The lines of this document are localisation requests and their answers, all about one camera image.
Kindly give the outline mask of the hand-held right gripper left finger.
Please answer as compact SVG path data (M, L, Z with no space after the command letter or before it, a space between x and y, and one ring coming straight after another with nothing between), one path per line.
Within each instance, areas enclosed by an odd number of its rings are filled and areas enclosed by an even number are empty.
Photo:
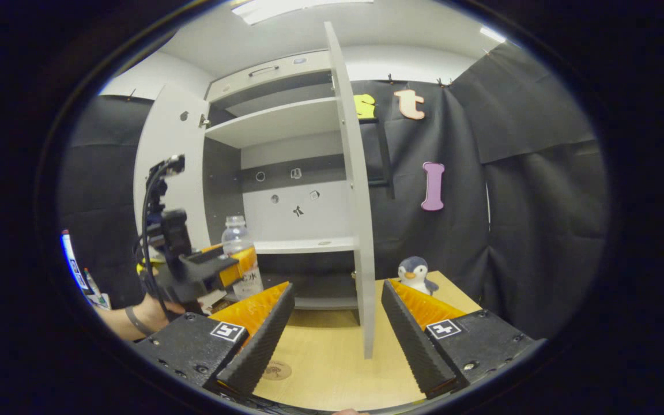
M137 342L145 360L209 391L253 394L295 309L285 281L208 317L184 313Z

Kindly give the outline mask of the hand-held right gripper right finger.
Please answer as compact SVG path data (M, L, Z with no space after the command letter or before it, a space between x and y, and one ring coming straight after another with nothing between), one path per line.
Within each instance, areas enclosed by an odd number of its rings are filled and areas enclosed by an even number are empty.
M466 313L398 281L384 282L382 306L429 399L485 383L540 348L491 311Z

